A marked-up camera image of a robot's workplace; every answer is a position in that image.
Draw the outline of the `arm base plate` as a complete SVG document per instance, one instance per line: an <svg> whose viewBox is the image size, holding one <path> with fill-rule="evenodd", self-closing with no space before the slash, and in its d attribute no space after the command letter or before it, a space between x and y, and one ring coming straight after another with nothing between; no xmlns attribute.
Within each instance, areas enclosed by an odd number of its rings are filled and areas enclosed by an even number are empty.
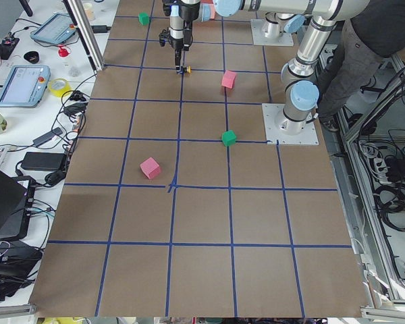
<svg viewBox="0 0 405 324"><path fill-rule="evenodd" d="M317 146L319 144L311 112L304 121L292 121L284 115L284 104L263 103L267 144Z"/></svg>
<svg viewBox="0 0 405 324"><path fill-rule="evenodd" d="M269 22L263 19L251 19L253 45L293 47L294 40L291 33L284 31L287 20L280 22Z"/></svg>

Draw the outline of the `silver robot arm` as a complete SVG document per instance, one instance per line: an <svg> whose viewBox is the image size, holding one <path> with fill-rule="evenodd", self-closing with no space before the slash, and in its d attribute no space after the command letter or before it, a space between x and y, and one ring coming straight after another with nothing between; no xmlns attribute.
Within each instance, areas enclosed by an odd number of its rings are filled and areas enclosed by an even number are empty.
<svg viewBox="0 0 405 324"><path fill-rule="evenodd" d="M164 1L163 12L169 18L169 28L159 34L159 44L170 44L175 51L175 69L179 74L190 70L182 65L182 53L192 45L192 24L209 20L215 11L231 17L238 11L265 12L266 27L279 26L285 33L295 33L306 18L310 23L296 56L281 72L286 103L274 119L283 134L297 135L310 123L308 116L317 106L319 91L310 80L319 54L338 21L357 16L368 1L214 1L213 7L200 1Z"/></svg>

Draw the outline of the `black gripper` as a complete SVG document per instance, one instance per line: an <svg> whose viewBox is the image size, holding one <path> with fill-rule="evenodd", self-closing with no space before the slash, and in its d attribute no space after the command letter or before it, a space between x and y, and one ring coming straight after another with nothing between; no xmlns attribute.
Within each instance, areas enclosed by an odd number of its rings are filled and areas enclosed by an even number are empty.
<svg viewBox="0 0 405 324"><path fill-rule="evenodd" d="M182 51L188 51L192 45L192 22L182 22L177 28L170 26L163 29L159 33L159 44L164 47L167 43L175 50L175 70L182 72Z"/></svg>

